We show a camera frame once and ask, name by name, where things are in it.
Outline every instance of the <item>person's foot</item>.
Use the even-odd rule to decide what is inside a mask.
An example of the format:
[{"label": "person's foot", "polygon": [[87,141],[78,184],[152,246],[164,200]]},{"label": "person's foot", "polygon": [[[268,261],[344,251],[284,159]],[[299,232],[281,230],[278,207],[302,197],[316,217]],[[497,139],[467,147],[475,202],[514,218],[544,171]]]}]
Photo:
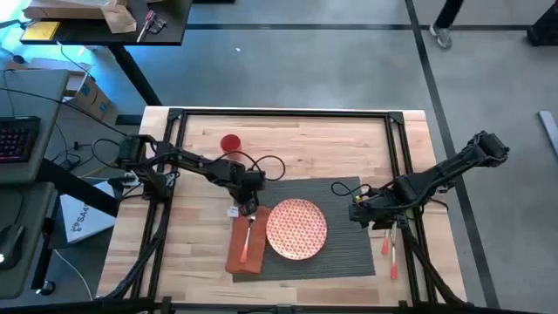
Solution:
[{"label": "person's foot", "polygon": [[452,38],[450,37],[450,31],[448,29],[441,29],[432,24],[430,25],[430,33],[436,38],[438,46],[442,49],[452,48]]}]

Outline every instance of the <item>red cup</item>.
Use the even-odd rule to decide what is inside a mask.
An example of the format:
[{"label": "red cup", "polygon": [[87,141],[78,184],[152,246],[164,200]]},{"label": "red cup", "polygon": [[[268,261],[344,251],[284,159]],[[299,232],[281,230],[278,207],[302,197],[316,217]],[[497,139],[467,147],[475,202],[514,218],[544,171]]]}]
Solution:
[{"label": "red cup", "polygon": [[[223,136],[221,139],[221,149],[223,153],[230,153],[233,151],[240,151],[241,148],[241,139],[234,135],[234,134],[227,134]],[[229,154],[227,157],[231,159],[238,159],[240,157],[239,154]]]}]

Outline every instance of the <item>orange napkin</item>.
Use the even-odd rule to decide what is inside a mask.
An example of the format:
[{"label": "orange napkin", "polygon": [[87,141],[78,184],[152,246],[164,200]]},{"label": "orange napkin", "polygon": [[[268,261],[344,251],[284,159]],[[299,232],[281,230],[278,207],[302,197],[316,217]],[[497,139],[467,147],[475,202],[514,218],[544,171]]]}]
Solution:
[{"label": "orange napkin", "polygon": [[233,220],[233,234],[230,237],[228,247],[227,264],[225,270],[228,273],[248,273],[257,275],[262,271],[263,251],[266,242],[266,225],[268,223],[271,208],[260,206],[255,213],[255,220],[250,226],[250,238],[248,239],[248,254],[245,263],[241,263],[244,243],[248,235],[248,217],[240,216]]}]

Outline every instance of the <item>sticker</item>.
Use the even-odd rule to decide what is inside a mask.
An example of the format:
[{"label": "sticker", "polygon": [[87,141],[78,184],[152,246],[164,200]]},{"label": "sticker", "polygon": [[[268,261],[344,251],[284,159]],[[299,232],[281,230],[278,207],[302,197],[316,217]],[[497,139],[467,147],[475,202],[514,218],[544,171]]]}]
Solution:
[{"label": "sticker", "polygon": [[235,206],[231,206],[227,209],[227,217],[236,218],[238,217],[238,208]]}]

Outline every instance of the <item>plate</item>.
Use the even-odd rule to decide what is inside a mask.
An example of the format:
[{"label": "plate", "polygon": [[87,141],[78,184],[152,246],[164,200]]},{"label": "plate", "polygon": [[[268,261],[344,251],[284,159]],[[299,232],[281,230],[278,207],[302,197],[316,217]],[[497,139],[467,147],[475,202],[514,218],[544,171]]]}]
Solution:
[{"label": "plate", "polygon": [[316,204],[288,199],[271,211],[266,233],[269,244],[279,255],[300,261],[320,251],[328,229],[322,211]]}]

